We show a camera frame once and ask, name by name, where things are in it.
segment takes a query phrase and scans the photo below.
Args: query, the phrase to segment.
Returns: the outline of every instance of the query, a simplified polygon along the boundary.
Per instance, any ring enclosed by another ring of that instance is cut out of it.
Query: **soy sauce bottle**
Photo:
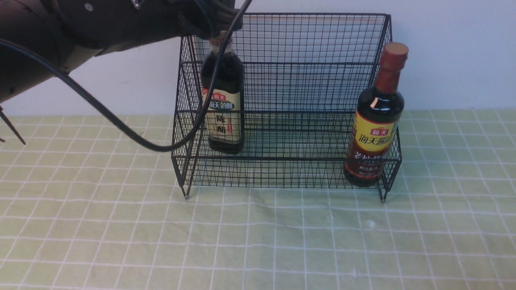
[[[381,160],[396,138],[405,108],[398,83],[408,52],[408,47],[402,43],[387,43],[374,85],[366,88],[358,98],[346,155],[350,161],[344,164],[344,175],[352,185],[370,187],[383,175],[385,162]]]

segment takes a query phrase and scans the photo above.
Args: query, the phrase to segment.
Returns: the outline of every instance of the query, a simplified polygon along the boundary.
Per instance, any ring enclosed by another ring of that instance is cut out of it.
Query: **red bottle cap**
[[[405,67],[409,48],[403,43],[389,42],[383,47],[380,67],[389,71],[400,71]]]

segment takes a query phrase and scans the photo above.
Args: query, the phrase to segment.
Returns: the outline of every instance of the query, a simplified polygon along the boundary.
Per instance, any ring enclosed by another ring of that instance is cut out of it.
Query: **metal wire mesh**
[[[351,187],[343,164],[357,97],[372,85],[391,40],[386,14],[247,14],[233,42],[245,67],[245,110],[236,111],[245,117],[245,147],[236,156],[214,151],[203,126],[172,153],[185,194],[191,185]],[[205,41],[182,39],[174,142],[191,130],[202,106],[208,53]],[[399,140],[381,161],[378,186],[389,191],[401,162]]]

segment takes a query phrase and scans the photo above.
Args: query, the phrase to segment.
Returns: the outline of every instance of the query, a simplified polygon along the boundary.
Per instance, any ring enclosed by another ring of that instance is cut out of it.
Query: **dark glass bottle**
[[[398,92],[401,70],[409,49],[402,43],[387,43],[380,57],[375,84],[358,98],[357,111],[349,138],[344,164],[348,182],[358,187],[375,185],[383,174],[385,155],[389,152],[405,108]]]
[[[203,98],[206,100],[212,82],[213,71],[221,43],[222,33],[217,39],[210,39],[211,51],[201,69]],[[216,80],[215,91],[206,114],[209,147],[226,154],[239,154],[245,143],[244,114],[232,111],[244,110],[244,65],[232,48],[232,39],[222,58],[222,66]]]

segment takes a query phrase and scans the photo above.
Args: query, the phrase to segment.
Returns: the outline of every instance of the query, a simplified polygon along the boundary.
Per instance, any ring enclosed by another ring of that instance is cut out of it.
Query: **red logo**
[[[388,136],[389,135],[389,129],[385,128],[376,128],[371,130],[371,135],[373,136]]]
[[[221,93],[214,93],[212,99],[219,100],[219,101],[225,101],[225,95],[223,95]]]

